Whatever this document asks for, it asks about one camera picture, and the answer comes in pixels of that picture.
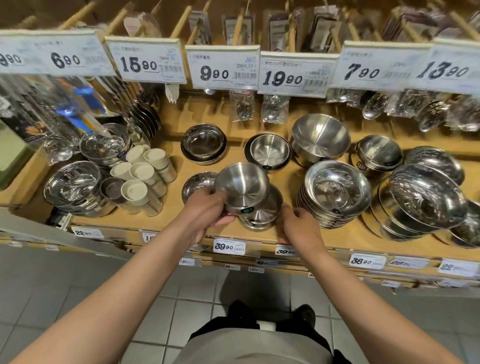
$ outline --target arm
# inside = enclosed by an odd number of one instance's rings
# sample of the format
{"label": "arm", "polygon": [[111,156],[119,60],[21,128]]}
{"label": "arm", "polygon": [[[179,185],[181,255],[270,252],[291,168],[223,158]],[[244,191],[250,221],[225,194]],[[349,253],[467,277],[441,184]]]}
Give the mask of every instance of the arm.
{"label": "arm", "polygon": [[225,196],[196,191],[182,212],[112,278],[50,327],[12,364],[118,363],[185,251],[217,220]]}
{"label": "arm", "polygon": [[285,234],[371,364],[461,363],[331,256],[306,210],[283,206],[282,214]]}

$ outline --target black shoe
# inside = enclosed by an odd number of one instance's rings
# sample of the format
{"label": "black shoe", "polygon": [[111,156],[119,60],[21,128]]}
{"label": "black shoe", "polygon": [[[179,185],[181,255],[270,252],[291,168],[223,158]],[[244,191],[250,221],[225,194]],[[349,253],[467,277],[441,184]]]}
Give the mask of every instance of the black shoe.
{"label": "black shoe", "polygon": [[303,304],[293,311],[292,317],[298,317],[302,320],[305,320],[312,328],[315,328],[315,311],[310,307],[309,304]]}
{"label": "black shoe", "polygon": [[227,317],[256,321],[255,314],[251,308],[239,300],[234,301],[230,305],[228,308]]}

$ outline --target barcode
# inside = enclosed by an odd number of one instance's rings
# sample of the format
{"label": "barcode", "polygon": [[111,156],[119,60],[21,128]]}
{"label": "barcode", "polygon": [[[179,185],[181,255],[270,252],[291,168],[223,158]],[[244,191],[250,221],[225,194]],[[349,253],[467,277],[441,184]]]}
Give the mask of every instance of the barcode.
{"label": "barcode", "polygon": [[303,83],[303,88],[307,87],[324,87],[326,86],[327,81],[325,80],[311,80],[311,79],[306,79],[305,82]]}
{"label": "barcode", "polygon": [[85,61],[87,62],[87,65],[88,64],[95,64],[95,63],[106,63],[108,62],[107,59],[105,59],[105,57],[102,57],[102,56],[86,56],[85,57]]}
{"label": "barcode", "polygon": [[387,78],[387,79],[395,78],[395,79],[400,79],[400,80],[406,80],[407,78],[410,77],[411,74],[412,74],[412,72],[390,71],[390,72],[385,73],[383,78]]}
{"label": "barcode", "polygon": [[254,80],[255,78],[257,78],[257,74],[248,72],[235,72],[233,78],[235,80]]}
{"label": "barcode", "polygon": [[180,66],[170,66],[170,65],[159,65],[158,70],[160,72],[172,72],[172,73],[181,73],[181,67]]}

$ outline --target metal bowl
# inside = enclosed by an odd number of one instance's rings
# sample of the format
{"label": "metal bowl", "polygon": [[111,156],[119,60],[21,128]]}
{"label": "metal bowl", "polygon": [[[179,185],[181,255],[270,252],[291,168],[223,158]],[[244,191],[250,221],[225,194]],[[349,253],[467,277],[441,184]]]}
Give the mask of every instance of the metal bowl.
{"label": "metal bowl", "polygon": [[325,159],[338,159],[350,147],[350,134],[339,120],[324,114],[308,114],[293,124],[290,144],[303,167]]}
{"label": "metal bowl", "polygon": [[187,159],[208,165],[224,155],[227,150],[227,137],[216,125],[196,124],[185,132],[180,148]]}
{"label": "metal bowl", "polygon": [[382,135],[362,138],[350,153],[352,166],[367,176],[394,170],[402,163],[402,158],[400,146]]}
{"label": "metal bowl", "polygon": [[280,135],[262,133],[251,137],[243,148],[245,158],[263,168],[267,173],[284,168],[292,158],[288,141]]}
{"label": "metal bowl", "polygon": [[188,198],[192,193],[202,187],[210,187],[213,188],[215,183],[215,178],[217,177],[218,173],[216,172],[200,172],[191,176],[181,189],[181,199],[183,203],[187,202]]}
{"label": "metal bowl", "polygon": [[214,189],[225,191],[227,211],[249,214],[268,197],[270,181],[263,169],[253,163],[236,163],[223,168],[215,179]]}
{"label": "metal bowl", "polygon": [[398,167],[379,185],[380,203],[395,222],[422,233],[463,222],[467,201],[447,175],[420,164]]}
{"label": "metal bowl", "polygon": [[480,204],[468,200],[465,221],[450,230],[436,231],[434,235],[448,245],[461,248],[480,247]]}
{"label": "metal bowl", "polygon": [[446,174],[459,186],[465,180],[461,164],[450,154],[433,146],[418,146],[405,156],[405,164],[421,164]]}
{"label": "metal bowl", "polygon": [[324,160],[311,166],[305,175],[305,192],[321,210],[353,217],[372,201],[367,178],[347,163]]}
{"label": "metal bowl", "polygon": [[112,137],[97,133],[85,134],[80,140],[80,152],[92,162],[114,167],[125,161],[132,142],[127,128],[123,125],[107,123],[103,124],[103,127]]}
{"label": "metal bowl", "polygon": [[266,230],[275,225],[283,204],[281,192],[272,184],[268,187],[268,197],[259,209],[248,215],[239,216],[240,223],[255,231]]}

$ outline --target price tag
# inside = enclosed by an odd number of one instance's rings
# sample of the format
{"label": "price tag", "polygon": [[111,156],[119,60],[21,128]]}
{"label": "price tag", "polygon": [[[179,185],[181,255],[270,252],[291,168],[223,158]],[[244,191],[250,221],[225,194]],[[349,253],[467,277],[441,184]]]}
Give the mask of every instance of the price tag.
{"label": "price tag", "polygon": [[84,238],[90,239],[104,239],[102,232],[99,229],[91,229],[91,228],[79,228],[76,226],[72,227],[72,232],[76,236],[82,236]]}
{"label": "price tag", "polygon": [[53,76],[115,76],[95,30],[30,31],[28,40],[48,74]]}
{"label": "price tag", "polygon": [[388,262],[389,267],[408,268],[408,269],[424,269],[430,263],[428,258],[415,258],[411,256],[395,256],[395,258]]}
{"label": "price tag", "polygon": [[437,272],[451,276],[475,277],[478,274],[479,266],[478,262],[443,258]]}
{"label": "price tag", "polygon": [[105,40],[123,80],[187,83],[179,39],[107,36]]}
{"label": "price tag", "polygon": [[9,242],[9,246],[14,246],[15,248],[23,248],[24,244],[22,242]]}
{"label": "price tag", "polygon": [[445,278],[437,282],[436,285],[445,288],[463,288],[468,287],[470,283],[466,280]]}
{"label": "price tag", "polygon": [[386,261],[387,257],[384,255],[353,253],[348,264],[357,268],[382,269]]}
{"label": "price tag", "polygon": [[382,281],[382,286],[385,286],[385,287],[390,287],[390,288],[398,288],[400,287],[401,283],[396,281],[396,280],[383,280]]}
{"label": "price tag", "polygon": [[255,264],[261,267],[276,268],[278,261],[275,259],[257,259]]}
{"label": "price tag", "polygon": [[181,265],[181,266],[194,266],[195,265],[195,259],[184,257],[184,258],[180,259],[179,265]]}
{"label": "price tag", "polygon": [[22,31],[0,31],[0,73],[47,73]]}
{"label": "price tag", "polygon": [[142,239],[144,240],[144,243],[148,243],[158,234],[157,231],[144,231],[144,230],[140,230],[140,233],[142,234]]}
{"label": "price tag", "polygon": [[238,264],[225,264],[225,269],[240,270],[240,266]]}
{"label": "price tag", "polygon": [[222,254],[245,255],[245,242],[230,239],[214,239],[213,251]]}
{"label": "price tag", "polygon": [[331,87],[403,90],[428,44],[345,41]]}
{"label": "price tag", "polygon": [[325,97],[337,54],[261,52],[259,94]]}
{"label": "price tag", "polygon": [[297,250],[293,247],[293,245],[280,244],[277,244],[276,246],[275,255],[299,256]]}
{"label": "price tag", "polygon": [[256,90],[260,46],[185,46],[193,88]]}
{"label": "price tag", "polygon": [[414,68],[409,88],[458,94],[480,94],[480,46],[478,42],[436,38]]}
{"label": "price tag", "polygon": [[265,269],[261,267],[248,267],[248,271],[253,273],[265,273]]}

